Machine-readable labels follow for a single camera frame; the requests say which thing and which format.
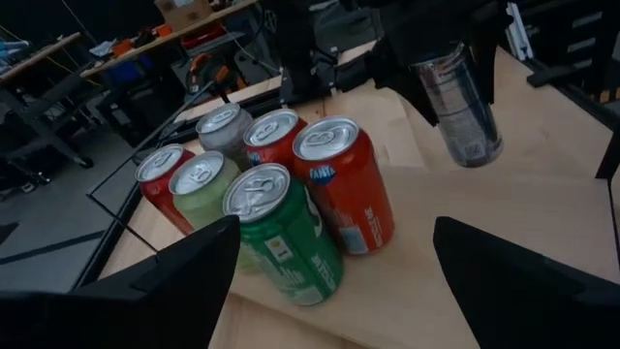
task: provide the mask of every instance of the can lid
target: can lid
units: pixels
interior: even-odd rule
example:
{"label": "can lid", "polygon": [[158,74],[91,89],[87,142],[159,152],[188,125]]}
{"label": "can lid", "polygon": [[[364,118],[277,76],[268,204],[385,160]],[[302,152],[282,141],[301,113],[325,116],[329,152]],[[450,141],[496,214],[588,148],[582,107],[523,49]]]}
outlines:
{"label": "can lid", "polygon": [[224,155],[215,150],[195,156],[181,165],[170,179],[172,194],[193,193],[211,182],[224,167]]}
{"label": "can lid", "polygon": [[136,180],[146,182],[165,175],[183,155],[183,145],[169,144],[148,155],[136,169]]}
{"label": "can lid", "polygon": [[222,107],[218,107],[201,118],[198,124],[196,124],[196,132],[199,134],[215,132],[230,124],[239,115],[240,111],[241,107],[237,103],[227,103]]}
{"label": "can lid", "polygon": [[299,116],[290,109],[269,112],[258,118],[245,131],[243,140],[252,146],[265,146],[280,141],[293,130]]}
{"label": "can lid", "polygon": [[328,117],[301,130],[294,139],[293,152],[303,160],[329,159],[349,149],[358,134],[359,126],[350,118]]}
{"label": "can lid", "polygon": [[278,164],[263,164],[238,177],[224,196],[225,214],[242,223],[257,221],[280,206],[289,191],[291,175]]}

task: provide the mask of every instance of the fanta logo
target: fanta logo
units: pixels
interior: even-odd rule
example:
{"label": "fanta logo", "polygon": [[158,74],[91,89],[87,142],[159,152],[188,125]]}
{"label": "fanta logo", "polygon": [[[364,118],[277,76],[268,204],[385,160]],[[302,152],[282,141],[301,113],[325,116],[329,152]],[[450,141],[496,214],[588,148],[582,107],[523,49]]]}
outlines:
{"label": "fanta logo", "polygon": [[248,153],[248,159],[250,159],[250,163],[252,163],[252,166],[257,166],[261,164],[261,155],[259,155],[259,153]]}
{"label": "fanta logo", "polygon": [[331,166],[321,166],[310,169],[310,179],[319,184],[328,184],[336,176],[336,171]]}

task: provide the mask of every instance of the wooden table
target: wooden table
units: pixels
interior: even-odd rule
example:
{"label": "wooden table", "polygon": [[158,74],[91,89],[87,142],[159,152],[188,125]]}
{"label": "wooden table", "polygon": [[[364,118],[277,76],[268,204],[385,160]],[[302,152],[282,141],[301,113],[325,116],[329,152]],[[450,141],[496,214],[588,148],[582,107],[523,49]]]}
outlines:
{"label": "wooden table", "polygon": [[65,47],[66,45],[72,43],[73,41],[79,39],[79,37],[81,37],[81,34],[74,33],[74,34],[72,34],[72,35],[70,35],[70,36],[68,36],[66,38],[63,38],[63,39],[59,40],[55,44],[49,45],[49,46],[47,46],[45,48],[42,48],[37,53],[35,53],[31,57],[29,57],[28,59],[25,59],[25,60],[17,63],[16,65],[14,65],[13,68],[11,68],[11,70],[9,70],[8,72],[3,73],[0,76],[0,83],[2,83],[4,81],[7,81],[9,79],[12,79],[13,77],[18,75],[19,73],[21,73],[24,70],[26,70],[28,67],[31,67],[31,66],[41,62],[42,60],[44,60],[48,56],[50,56],[52,53],[58,51],[59,49]]}
{"label": "wooden table", "polygon": [[[368,48],[365,46],[345,52],[341,59],[347,60]],[[476,170],[462,170],[454,165],[439,132],[426,124],[401,97],[387,89],[376,90],[371,82],[348,93],[334,93],[322,101],[295,109],[308,121],[336,114],[355,119],[370,135],[380,165],[399,167],[384,169],[384,179],[389,180],[387,187],[392,205],[400,203],[394,209],[397,227],[408,224],[405,221],[415,221],[417,225],[414,227],[423,226],[424,231],[428,231],[430,223],[422,217],[427,215],[423,213],[436,214],[437,209],[441,209],[458,218],[471,219],[491,232],[506,234],[507,238],[559,261],[619,282],[606,184],[593,179],[611,132],[554,88],[530,87],[525,80],[530,71],[502,50],[497,53],[495,72],[496,103],[493,111],[505,140],[505,149],[494,163]],[[239,101],[277,88],[279,83],[276,78],[250,86],[232,94],[231,100]],[[220,101],[209,102],[186,111],[179,118],[198,117],[219,104]],[[189,142],[186,146],[201,151],[198,141]],[[415,185],[412,188],[418,194],[411,195],[400,190],[398,183],[405,182],[413,182]],[[436,193],[441,193],[444,200],[434,200]],[[429,205],[421,206],[416,202],[416,196],[426,198]],[[419,212],[410,214],[402,209],[403,206],[419,206]],[[506,209],[497,217],[481,219],[477,206],[484,209],[502,206]],[[566,241],[559,247],[557,239],[543,236],[547,230],[558,229],[558,214],[573,217],[559,223],[565,224],[568,232]],[[540,226],[536,224],[538,220],[542,222]],[[511,226],[506,228],[506,224],[500,224],[500,221],[510,221]],[[140,202],[130,225],[158,248],[182,238],[146,200]],[[588,232],[591,236],[583,234],[584,226],[587,227],[585,230],[593,231]],[[428,313],[416,315],[414,312],[414,316],[420,317],[413,318],[416,322],[409,326],[407,321],[412,320],[411,311],[402,312],[400,306],[393,306],[391,311],[402,318],[390,318],[389,314],[382,313],[389,308],[388,305],[374,308],[356,303],[364,293],[368,293],[366,289],[372,289],[367,285],[351,286],[352,282],[363,280],[359,278],[364,272],[392,282],[404,275],[398,273],[400,269],[395,266],[411,263],[415,269],[433,261],[434,251],[427,245],[428,240],[408,236],[413,233],[397,231],[398,238],[386,248],[386,252],[362,261],[347,261],[345,282],[349,286],[343,284],[334,296],[340,298],[340,304],[348,306],[344,309],[338,307],[337,301],[308,309],[292,306],[279,297],[262,276],[236,275],[211,347],[273,348],[285,345],[295,348],[359,348],[352,341],[381,348],[475,347],[476,343],[463,319],[453,312],[453,300],[449,301],[452,308],[441,306],[440,309],[442,316],[448,316],[444,320],[452,321],[452,333],[441,338],[432,336],[431,340],[424,337],[423,331],[433,331],[424,317]],[[414,249],[411,253],[398,252],[402,246],[412,246]],[[386,260],[387,257],[382,257],[381,253],[392,259]],[[150,254],[145,246],[125,233],[101,276],[127,268]],[[431,294],[446,292],[445,285],[441,285],[445,281],[437,276],[436,267],[423,272],[421,279],[419,274],[409,275],[406,279],[408,277],[411,277],[408,281],[411,287],[437,284],[438,292],[431,290]],[[392,293],[394,297],[403,297],[396,291]],[[414,295],[410,299],[407,296],[403,302],[408,306],[420,307],[420,304],[411,304],[411,300],[422,296]],[[351,313],[352,309],[360,315],[349,326],[341,320],[343,314]],[[364,327],[367,329],[373,325],[381,327],[382,320],[387,324],[393,323],[392,328],[362,331]]]}
{"label": "wooden table", "polygon": [[178,31],[174,31],[171,34],[165,36],[165,37],[161,37],[161,38],[157,38],[154,41],[141,46],[139,48],[132,48],[129,51],[123,53],[121,56],[116,57],[116,58],[112,58],[111,60],[107,61],[106,63],[97,66],[95,68],[89,69],[87,71],[84,71],[81,76],[83,78],[88,78],[92,75],[98,74],[103,72],[106,69],[109,69],[111,67],[114,67],[122,62],[126,62],[130,59],[135,59],[136,57],[140,56],[141,54],[156,48],[160,45],[163,45],[165,43],[169,43],[173,40],[177,40],[180,37],[191,33],[192,31],[199,29],[203,26],[205,26],[206,24],[212,23],[218,19],[222,19],[226,16],[235,14],[251,5],[254,5],[258,2],[259,0],[244,0],[236,5],[230,6],[222,11],[218,11],[218,12],[214,12],[211,15],[209,15],[207,18],[201,20],[200,22],[194,23],[184,29],[178,30]]}

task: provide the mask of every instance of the red fanta can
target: red fanta can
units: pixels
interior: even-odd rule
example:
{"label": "red fanta can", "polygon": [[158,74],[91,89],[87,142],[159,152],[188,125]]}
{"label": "red fanta can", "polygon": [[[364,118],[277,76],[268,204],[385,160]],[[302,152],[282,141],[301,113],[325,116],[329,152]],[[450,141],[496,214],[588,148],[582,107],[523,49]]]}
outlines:
{"label": "red fanta can", "polygon": [[252,166],[276,163],[293,171],[293,141],[307,122],[295,111],[281,109],[256,119],[243,136]]}
{"label": "red fanta can", "polygon": [[394,219],[374,148],[354,121],[328,117],[307,126],[293,151],[294,173],[348,253],[372,253],[391,240]]}
{"label": "red fanta can", "polygon": [[194,228],[174,208],[172,193],[168,189],[174,170],[196,156],[180,144],[170,144],[153,151],[136,169],[136,180],[146,200],[169,219],[184,235],[190,235]]}

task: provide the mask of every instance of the silver soda can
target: silver soda can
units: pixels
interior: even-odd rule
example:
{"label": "silver soda can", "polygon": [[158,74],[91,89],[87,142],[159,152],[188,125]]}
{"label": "silver soda can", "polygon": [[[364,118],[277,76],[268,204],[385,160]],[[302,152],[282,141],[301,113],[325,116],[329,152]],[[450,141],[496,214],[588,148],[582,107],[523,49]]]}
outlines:
{"label": "silver soda can", "polygon": [[502,152],[493,112],[481,99],[462,43],[452,53],[412,65],[437,113],[439,129],[452,159],[474,168]]}
{"label": "silver soda can", "polygon": [[243,172],[251,167],[243,135],[252,121],[248,111],[238,104],[228,103],[205,114],[196,125],[196,132],[205,151],[222,152]]}

